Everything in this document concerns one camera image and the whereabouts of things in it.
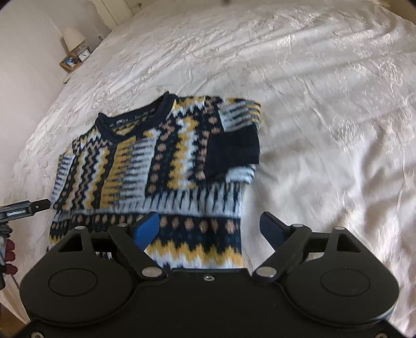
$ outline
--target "picture frame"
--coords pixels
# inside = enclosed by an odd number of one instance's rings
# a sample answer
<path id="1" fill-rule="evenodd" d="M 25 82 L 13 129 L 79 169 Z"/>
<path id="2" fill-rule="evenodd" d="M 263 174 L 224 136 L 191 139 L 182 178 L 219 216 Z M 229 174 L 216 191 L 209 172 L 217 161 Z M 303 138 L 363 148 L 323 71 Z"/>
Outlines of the picture frame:
<path id="1" fill-rule="evenodd" d="M 72 72 L 81 65 L 81 61 L 76 56 L 68 54 L 59 65 Z"/>

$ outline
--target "circular pad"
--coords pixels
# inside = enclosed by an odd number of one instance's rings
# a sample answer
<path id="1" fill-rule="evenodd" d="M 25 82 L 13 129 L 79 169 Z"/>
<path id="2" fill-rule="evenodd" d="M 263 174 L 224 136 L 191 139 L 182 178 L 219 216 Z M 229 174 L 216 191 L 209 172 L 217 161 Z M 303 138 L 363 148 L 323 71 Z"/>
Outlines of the circular pad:
<path id="1" fill-rule="evenodd" d="M 343 297 L 359 296 L 370 287 L 367 276 L 351 269 L 328 271 L 321 277 L 321 283 L 328 292 Z"/>
<path id="2" fill-rule="evenodd" d="M 75 297 L 90 292 L 97 285 L 97 276 L 85 269 L 66 269 L 54 274 L 49 287 L 60 296 Z"/>
<path id="3" fill-rule="evenodd" d="M 298 265 L 285 289 L 304 313 L 338 327 L 387 318 L 399 296 L 393 275 L 371 254 L 335 252 Z"/>
<path id="4" fill-rule="evenodd" d="M 114 261 L 94 252 L 54 252 L 26 274 L 20 297 L 31 317 L 73 326 L 106 318 L 132 290 L 130 274 Z"/>

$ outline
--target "sweater neckline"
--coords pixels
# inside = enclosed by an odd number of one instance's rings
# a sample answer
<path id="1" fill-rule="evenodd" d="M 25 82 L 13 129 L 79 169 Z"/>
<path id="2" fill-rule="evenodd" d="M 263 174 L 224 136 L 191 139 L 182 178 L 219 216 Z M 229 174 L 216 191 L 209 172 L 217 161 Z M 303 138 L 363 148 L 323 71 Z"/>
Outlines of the sweater neckline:
<path id="1" fill-rule="evenodd" d="M 123 142 L 132 136 L 141 136 L 144 131 L 156 127 L 163 119 L 166 118 L 168 113 L 171 111 L 173 102 L 176 100 L 176 98 L 177 96 L 175 94 L 165 92 L 162 96 L 158 97 L 147 106 L 114 117 L 108 117 L 107 115 L 100 112 L 98 113 L 95 125 L 103 138 L 114 143 Z M 140 116 L 151 109 L 156 109 L 153 115 L 148 120 L 135 126 L 125 135 L 119 135 L 115 133 L 110 127 L 112 124 L 115 124 L 119 120 L 133 119 L 134 117 Z"/>

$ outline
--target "patterned sweater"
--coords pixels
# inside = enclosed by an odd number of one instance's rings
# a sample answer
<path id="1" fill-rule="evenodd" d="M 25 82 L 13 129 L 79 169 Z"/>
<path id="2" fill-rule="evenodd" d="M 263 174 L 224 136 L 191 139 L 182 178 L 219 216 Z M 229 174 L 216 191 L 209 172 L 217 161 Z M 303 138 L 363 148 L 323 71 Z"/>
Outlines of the patterned sweater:
<path id="1" fill-rule="evenodd" d="M 244 184 L 259 160 L 260 105 L 165 93 L 146 107 L 107 117 L 59 157 L 50 248 L 69 230 L 133 224 L 149 211 L 160 231 L 146 252 L 159 265 L 243 266 Z"/>

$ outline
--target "lampshade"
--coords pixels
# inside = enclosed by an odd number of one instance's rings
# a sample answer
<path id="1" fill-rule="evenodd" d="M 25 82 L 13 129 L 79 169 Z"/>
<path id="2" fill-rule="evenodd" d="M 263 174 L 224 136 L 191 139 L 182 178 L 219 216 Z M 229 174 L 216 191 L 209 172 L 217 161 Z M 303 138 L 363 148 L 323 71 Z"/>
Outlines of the lampshade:
<path id="1" fill-rule="evenodd" d="M 64 37 L 64 41 L 67 44 L 69 51 L 73 50 L 85 41 L 85 36 L 72 27 L 68 27 L 62 36 Z"/>

